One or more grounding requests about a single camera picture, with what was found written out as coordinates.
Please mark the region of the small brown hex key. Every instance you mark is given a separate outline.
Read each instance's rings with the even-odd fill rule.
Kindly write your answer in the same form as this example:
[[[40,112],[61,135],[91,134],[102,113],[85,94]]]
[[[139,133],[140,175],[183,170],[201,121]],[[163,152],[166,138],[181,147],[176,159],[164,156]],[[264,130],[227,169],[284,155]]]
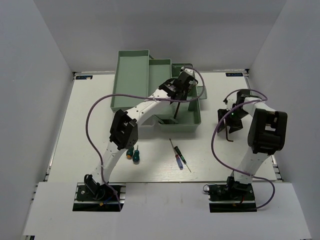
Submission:
[[[178,123],[178,121],[177,121],[177,115],[178,115],[178,112],[179,112],[179,109],[180,109],[180,105],[181,105],[181,103],[180,103],[180,102],[177,102],[177,105],[176,105],[176,108],[175,108],[175,112],[174,112],[174,116],[173,116],[173,122],[174,122],[175,124]]]

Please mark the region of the black green precision screwdriver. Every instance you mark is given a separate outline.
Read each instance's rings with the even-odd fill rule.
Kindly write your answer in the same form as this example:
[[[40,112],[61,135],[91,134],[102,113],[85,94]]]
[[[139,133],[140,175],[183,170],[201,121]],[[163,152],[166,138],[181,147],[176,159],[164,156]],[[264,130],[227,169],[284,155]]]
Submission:
[[[179,157],[180,157],[180,159],[181,159],[181,162],[182,162],[182,164],[183,164],[183,167],[184,167],[184,165],[185,165],[185,166],[187,167],[187,169],[189,170],[189,172],[191,173],[191,170],[190,170],[190,168],[189,168],[188,165],[187,165],[187,161],[186,161],[186,159],[184,158],[184,156],[182,155],[179,147],[178,147],[177,145],[174,146],[171,139],[169,139],[169,141],[170,141],[171,146],[172,146],[172,148],[173,148],[174,155],[179,155]]]

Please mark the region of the blue red screwdriver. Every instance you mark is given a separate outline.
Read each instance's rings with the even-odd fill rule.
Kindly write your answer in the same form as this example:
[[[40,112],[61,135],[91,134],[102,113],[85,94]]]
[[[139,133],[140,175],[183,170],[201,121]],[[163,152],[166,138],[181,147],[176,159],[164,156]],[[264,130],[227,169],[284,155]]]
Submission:
[[[175,155],[175,159],[176,159],[176,162],[177,162],[177,165],[178,165],[179,169],[182,170],[184,167],[183,167],[181,158],[179,157],[178,154]]]

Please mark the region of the orange-tipped green stubby screwdriver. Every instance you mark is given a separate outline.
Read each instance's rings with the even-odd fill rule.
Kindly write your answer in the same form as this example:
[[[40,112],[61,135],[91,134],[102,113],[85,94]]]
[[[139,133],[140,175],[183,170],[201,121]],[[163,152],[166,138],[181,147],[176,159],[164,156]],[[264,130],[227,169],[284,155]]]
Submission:
[[[134,147],[131,147],[130,149],[128,149],[127,152],[126,152],[127,159],[132,160],[133,156],[134,156],[134,153],[135,153],[135,148]]]

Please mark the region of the large brown hex key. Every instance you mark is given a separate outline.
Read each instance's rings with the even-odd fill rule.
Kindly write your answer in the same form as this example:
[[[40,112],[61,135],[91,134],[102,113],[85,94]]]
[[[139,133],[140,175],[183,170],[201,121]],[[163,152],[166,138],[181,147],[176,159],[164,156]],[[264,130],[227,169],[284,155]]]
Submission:
[[[228,125],[227,125],[227,121],[224,120],[224,125],[225,125],[225,137],[226,137],[226,140],[230,143],[233,143],[234,140],[231,140],[229,139],[229,132],[228,132]]]

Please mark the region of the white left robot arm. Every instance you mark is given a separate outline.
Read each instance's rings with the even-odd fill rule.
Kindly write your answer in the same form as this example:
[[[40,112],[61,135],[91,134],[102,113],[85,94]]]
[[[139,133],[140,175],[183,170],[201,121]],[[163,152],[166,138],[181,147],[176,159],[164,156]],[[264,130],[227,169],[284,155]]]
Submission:
[[[86,117],[85,134],[98,154],[100,165],[96,167],[92,174],[87,174],[84,177],[84,184],[90,196],[99,200],[107,193],[106,188],[110,188],[113,195],[117,194],[116,190],[109,185],[110,175],[125,150],[132,148],[137,143],[139,127],[142,123],[172,103],[188,103],[199,98],[199,96],[196,96],[187,99],[188,93],[198,84],[195,72],[196,70],[192,67],[183,67],[177,78],[166,80],[149,97],[124,93],[109,94],[101,97],[92,105]],[[110,97],[128,97],[143,99],[143,101],[130,109],[116,111],[109,131],[109,143],[105,153],[101,154],[90,138],[89,120],[95,106]]]

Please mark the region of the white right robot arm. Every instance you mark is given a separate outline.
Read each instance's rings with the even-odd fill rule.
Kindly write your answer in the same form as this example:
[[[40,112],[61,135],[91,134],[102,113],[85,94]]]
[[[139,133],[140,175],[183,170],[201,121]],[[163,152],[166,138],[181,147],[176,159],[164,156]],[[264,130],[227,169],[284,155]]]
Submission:
[[[277,111],[265,104],[266,97],[251,94],[249,89],[236,91],[236,99],[226,97],[225,109],[217,111],[217,132],[223,130],[229,134],[243,128],[242,119],[252,117],[247,136],[248,149],[239,166],[227,178],[226,195],[236,200],[250,191],[253,176],[262,163],[285,145],[287,120],[286,112]]]

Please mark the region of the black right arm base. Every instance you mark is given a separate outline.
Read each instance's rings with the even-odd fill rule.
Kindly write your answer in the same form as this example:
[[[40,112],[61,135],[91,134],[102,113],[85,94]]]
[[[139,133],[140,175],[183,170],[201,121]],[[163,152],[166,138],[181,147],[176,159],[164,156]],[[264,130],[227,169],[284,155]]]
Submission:
[[[211,213],[256,212],[256,200],[252,184],[243,184],[229,176],[225,184],[208,183],[203,186],[208,194]]]

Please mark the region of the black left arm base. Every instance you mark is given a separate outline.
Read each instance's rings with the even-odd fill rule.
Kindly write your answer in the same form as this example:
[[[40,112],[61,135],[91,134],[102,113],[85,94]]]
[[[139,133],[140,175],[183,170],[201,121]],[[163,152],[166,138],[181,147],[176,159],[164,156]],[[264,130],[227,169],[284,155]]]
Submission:
[[[91,174],[84,176],[77,184],[73,207],[74,212],[120,212],[125,203],[126,186],[116,184],[111,187],[100,184]]]

